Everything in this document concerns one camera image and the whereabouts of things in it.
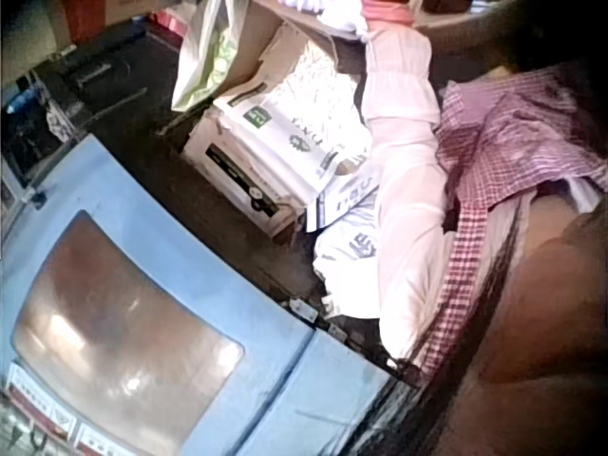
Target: cardboard box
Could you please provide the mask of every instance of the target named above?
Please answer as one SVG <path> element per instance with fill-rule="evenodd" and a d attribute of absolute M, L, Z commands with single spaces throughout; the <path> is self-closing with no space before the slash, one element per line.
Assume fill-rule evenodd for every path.
<path fill-rule="evenodd" d="M 304 212 L 290 190 L 229 129 L 211 108 L 183 149 L 190 162 L 221 194 L 273 238 Z"/>

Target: label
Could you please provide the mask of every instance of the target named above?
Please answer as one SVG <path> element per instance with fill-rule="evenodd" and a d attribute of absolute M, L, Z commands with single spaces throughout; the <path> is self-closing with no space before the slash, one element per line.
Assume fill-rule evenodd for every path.
<path fill-rule="evenodd" d="M 205 152 L 207 157 L 215 162 L 226 175 L 232 179 L 244 192 L 249 195 L 252 199 L 251 207 L 258 211 L 263 212 L 269 218 L 272 218 L 278 212 L 278 206 L 273 200 L 262 192 L 256 184 L 243 172 L 236 163 L 228 158 L 221 149 L 216 147 L 215 144 L 211 146 Z"/>
<path fill-rule="evenodd" d="M 58 404 L 14 363 L 9 368 L 7 392 L 12 403 L 33 418 L 46 433 L 67 442 L 76 427 L 76 416 Z"/>
<path fill-rule="evenodd" d="M 255 128 L 261 128 L 267 124 L 273 116 L 261 106 L 254 106 L 248 110 L 243 117 L 249 121 Z"/>
<path fill-rule="evenodd" d="M 78 429 L 76 449 L 91 456 L 136 456 L 134 452 L 105 437 L 99 430 L 82 423 Z"/>

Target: red checkered fabric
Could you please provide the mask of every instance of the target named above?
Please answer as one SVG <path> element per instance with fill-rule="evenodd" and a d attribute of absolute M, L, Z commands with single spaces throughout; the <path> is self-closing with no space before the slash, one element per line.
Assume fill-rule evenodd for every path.
<path fill-rule="evenodd" d="M 488 210 L 566 177 L 588 177 L 608 191 L 606 162 L 590 145 L 594 126 L 563 85 L 561 70 L 448 88 L 438 158 L 461 213 L 439 311 L 422 350 L 426 375 L 441 365 L 471 313 Z"/>

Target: pink cloth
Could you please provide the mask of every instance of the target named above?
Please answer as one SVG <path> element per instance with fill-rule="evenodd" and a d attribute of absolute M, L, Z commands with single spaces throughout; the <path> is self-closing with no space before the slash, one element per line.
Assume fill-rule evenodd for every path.
<path fill-rule="evenodd" d="M 410 26 L 414 22 L 409 7 L 402 3 L 382 0 L 362 0 L 361 15 L 368 21 L 383 21 Z"/>
<path fill-rule="evenodd" d="M 426 374 L 441 365 L 473 310 L 489 209 L 564 178 L 588 177 L 608 191 L 607 165 L 586 141 L 592 125 L 580 121 L 579 107 L 559 76 L 560 68 L 553 67 L 498 82 L 453 85 L 446 94 L 438 158 L 465 171 L 456 187 L 458 231 L 421 366 Z"/>

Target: blue machine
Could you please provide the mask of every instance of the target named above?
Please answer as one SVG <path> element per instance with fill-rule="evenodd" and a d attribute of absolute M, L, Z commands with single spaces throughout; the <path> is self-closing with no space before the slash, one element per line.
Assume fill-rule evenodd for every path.
<path fill-rule="evenodd" d="M 18 363 L 37 388 L 52 398 L 57 409 L 76 417 L 77 423 L 66 437 L 68 447 L 76 446 L 79 436 L 83 440 L 83 429 L 88 429 L 90 435 L 94 432 L 103 434 L 108 442 L 114 442 L 123 449 L 123 453 L 116 450 L 115 454 L 332 455 L 389 379 L 388 373 L 326 332 L 317 331 L 286 312 L 231 269 L 150 197 L 93 136 L 89 135 L 71 150 L 47 175 L 39 190 L 45 192 L 46 203 L 40 209 L 28 204 L 4 239 L 0 261 L 3 285 L 0 372 L 9 376 L 11 363 Z M 135 373 L 118 392 L 109 387 L 106 389 L 104 385 L 109 383 L 105 383 L 105 374 L 99 370 L 101 360 L 116 359 L 120 364 L 128 353 L 133 354 L 130 349 L 125 349 L 114 351 L 112 356 L 115 358 L 108 357 L 107 347 L 117 340 L 124 340 L 125 344 L 153 341 L 157 345 L 149 349 L 137 346 L 137 350 L 142 352 L 142 360 L 155 360 L 149 362 L 152 364 L 145 361 L 149 366 L 142 361 L 144 371 L 148 368 L 153 371 L 161 366 L 155 371 L 156 383 L 150 386 L 149 391 L 165 388 L 173 393 L 171 391 L 177 387 L 171 389 L 171 382 L 177 382 L 177 385 L 184 380 L 182 377 L 195 375 L 189 370 L 193 368 L 192 363 L 179 371 L 175 366 L 180 363 L 173 361 L 189 356 L 189 359 L 198 359 L 197 362 L 201 363 L 197 365 L 195 362 L 194 368 L 203 366 L 200 369 L 209 367 L 212 371 L 217 363 L 221 363 L 215 349 L 209 348 L 216 345 L 204 345 L 207 343 L 204 341 L 211 339 L 203 337 L 187 342 L 190 344 L 187 351 L 163 352 L 162 340 L 158 341 L 153 335 L 143 337 L 142 332 L 142 337 L 138 337 L 136 333 L 121 332 L 124 329 L 145 331 L 135 323 L 126 326 L 121 323 L 122 326 L 117 327 L 119 329 L 110 331 L 113 333 L 105 337 L 105 332 L 100 329 L 102 326 L 97 322 L 105 325 L 103 328 L 114 328 L 107 323 L 113 302 L 95 304 L 95 317 L 88 322 L 93 327 L 89 329 L 79 327 L 81 321 L 78 317 L 70 319 L 71 315 L 78 315 L 78 306 L 86 306 L 86 302 L 67 303 L 76 307 L 71 308 L 72 313 L 63 316 L 49 311 L 53 304 L 48 301 L 55 299 L 59 305 L 66 305 L 61 301 L 69 299 L 66 296 L 71 294 L 57 292 L 58 296 L 49 298 L 46 295 L 48 290 L 44 288 L 45 275 L 41 271 L 46 267 L 52 274 L 56 272 L 54 263 L 48 263 L 51 252 L 54 252 L 53 256 L 69 257 L 70 251 L 64 249 L 62 239 L 67 239 L 70 227 L 78 224 L 74 220 L 86 224 L 92 232 L 98 230 L 99 239 L 106 238 L 108 245 L 116 247 L 124 256 L 124 267 L 130 268 L 130 274 L 141 274 L 143 281 L 150 282 L 150 285 L 145 285 L 154 289 L 150 293 L 161 295 L 162 305 L 171 308 L 166 309 L 167 313 L 159 313 L 159 318 L 163 318 L 161 315 L 167 318 L 166 325 L 171 324 L 169 319 L 173 318 L 167 315 L 183 314 L 176 316 L 175 321 L 182 318 L 185 328 L 193 324 L 193 315 L 197 321 L 195 326 L 200 327 L 203 336 L 210 334 L 209 337 L 216 341 L 213 343 L 218 347 L 229 347 L 226 350 L 233 355 L 225 378 L 216 379 L 217 388 L 209 393 L 207 403 L 200 406 L 200 412 L 197 412 L 196 405 L 199 397 L 193 392 L 196 388 L 184 389 L 185 397 L 175 399 L 185 401 L 184 404 L 192 403 L 192 416 L 196 419 L 191 425 L 187 422 L 181 424 L 181 431 L 174 433 L 179 438 L 173 444 L 164 445 L 163 436 L 157 434 L 162 434 L 164 427 L 171 428 L 183 417 L 171 413 L 164 416 L 162 410 L 146 409 L 145 401 L 137 402 L 138 394 L 149 394 L 145 388 L 145 379 L 148 378 L 145 375 L 137 377 Z M 97 246 L 97 243 L 91 245 L 91 251 Z M 58 280 L 69 282 L 69 277 Z M 78 285 L 81 288 L 85 286 L 82 283 Z M 34 311 L 22 312 L 20 316 L 26 303 Z M 154 318 L 154 315 L 144 313 L 146 302 L 134 301 L 133 306 L 136 305 L 141 306 L 141 315 L 147 315 L 145 318 Z M 35 316 L 38 315 L 37 309 L 50 312 L 49 319 L 35 320 L 38 318 Z M 70 350 L 83 358 L 83 371 L 70 370 L 75 358 L 59 359 L 55 351 L 38 356 L 29 349 L 19 350 L 21 336 L 17 328 L 21 320 L 25 321 L 23 334 L 26 339 L 28 331 L 34 334 L 30 337 L 37 343 L 41 341 L 35 333 L 44 334 L 46 338 L 40 335 L 43 351 L 46 349 L 42 346 L 47 340 L 51 345 L 71 344 Z M 155 333 L 164 333 L 167 328 L 164 323 L 154 323 Z M 172 328 L 174 333 L 180 332 L 179 325 Z M 82 336 L 86 331 L 94 335 Z M 107 366 L 108 371 L 116 375 L 117 368 L 112 363 Z M 174 370 L 164 371 L 164 366 L 173 366 L 171 369 Z M 207 378 L 205 372 L 200 374 L 201 378 Z M 93 384 L 91 382 L 96 385 L 97 397 L 88 402 L 87 399 L 81 400 L 79 391 L 89 388 Z M 91 400 L 97 401 L 94 408 Z M 125 408 L 124 404 L 131 404 L 128 401 L 135 401 L 133 414 Z M 157 426 L 154 435 L 152 427 L 144 428 L 146 424 L 121 435 L 112 427 L 113 423 L 127 423 L 129 417 L 134 420 L 133 417 L 145 417 L 146 413 L 154 415 Z M 34 413 L 28 413 L 28 417 L 36 419 Z M 110 452 L 106 446 L 91 454 L 106 455 Z"/>

